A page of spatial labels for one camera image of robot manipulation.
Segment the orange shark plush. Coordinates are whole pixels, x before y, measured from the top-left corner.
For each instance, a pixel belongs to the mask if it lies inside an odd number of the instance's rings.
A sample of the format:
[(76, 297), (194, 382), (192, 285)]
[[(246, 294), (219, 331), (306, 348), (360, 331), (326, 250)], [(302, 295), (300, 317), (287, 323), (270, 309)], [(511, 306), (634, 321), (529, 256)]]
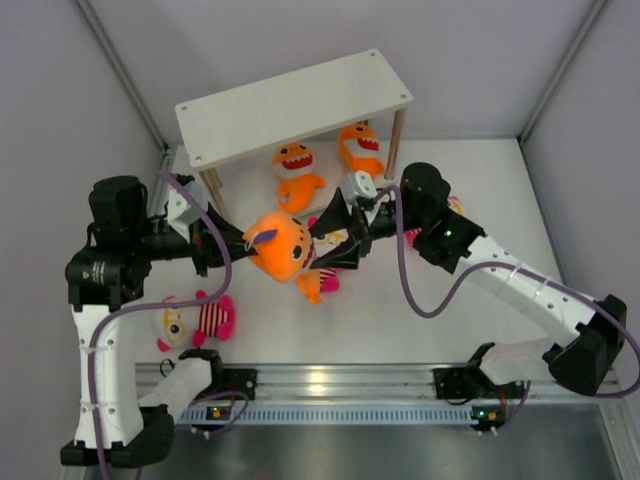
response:
[(279, 178), (278, 207), (287, 213), (305, 210), (316, 191), (325, 187), (325, 180), (315, 173), (315, 154), (303, 143), (292, 142), (277, 147), (271, 165)]
[(364, 123), (342, 128), (337, 137), (340, 158), (351, 172), (364, 171), (372, 178), (385, 172), (380, 161), (380, 142), (375, 131)]
[(311, 304), (320, 304), (321, 275), (311, 265), (316, 258), (309, 229), (292, 215), (274, 211), (261, 216), (244, 234), (249, 259), (274, 281), (295, 282)]

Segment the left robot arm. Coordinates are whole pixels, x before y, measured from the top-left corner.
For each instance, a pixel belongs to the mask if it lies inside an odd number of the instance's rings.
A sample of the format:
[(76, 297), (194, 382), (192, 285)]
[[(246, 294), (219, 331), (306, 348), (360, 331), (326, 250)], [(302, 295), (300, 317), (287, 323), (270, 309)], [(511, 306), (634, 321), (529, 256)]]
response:
[(93, 220), (84, 247), (66, 266), (68, 301), (77, 329), (81, 399), (73, 439), (60, 453), (65, 466), (96, 466), (104, 478), (116, 469), (141, 472), (169, 454), (175, 426), (191, 406), (230, 402), (227, 421), (237, 423), (254, 392), (231, 388), (218, 352), (193, 347), (146, 396), (136, 390), (137, 312), (164, 311), (144, 301), (144, 283), (156, 261), (190, 259), (196, 273), (223, 270), (214, 292), (188, 299), (198, 308), (226, 304), (232, 264), (244, 257), (239, 231), (204, 199), (190, 175), (163, 174), (169, 187), (165, 211), (147, 213), (148, 191), (134, 176), (97, 182), (89, 196)]

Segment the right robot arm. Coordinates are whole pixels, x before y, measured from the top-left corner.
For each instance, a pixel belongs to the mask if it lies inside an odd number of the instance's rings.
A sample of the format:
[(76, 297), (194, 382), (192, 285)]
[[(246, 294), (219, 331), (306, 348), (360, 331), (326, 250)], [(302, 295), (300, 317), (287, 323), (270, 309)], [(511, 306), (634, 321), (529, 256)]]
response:
[[(626, 329), (626, 304), (614, 295), (597, 300), (532, 270), (480, 225), (456, 213), (450, 191), (440, 171), (423, 162), (406, 167), (399, 185), (383, 189), (375, 188), (365, 172), (347, 175), (310, 228), (314, 239), (335, 231), (346, 237), (314, 266), (355, 270), (373, 242), (394, 237), (403, 294), (418, 316), (442, 314), (470, 280), (547, 335), (519, 344), (481, 345), (466, 365), (471, 392), (488, 397), (502, 385), (550, 378), (576, 394), (603, 397), (600, 387), (622, 348), (639, 349)], [(422, 309), (410, 289), (404, 253), (408, 232), (415, 232), (413, 246), (423, 260), (456, 278), (432, 311)]]

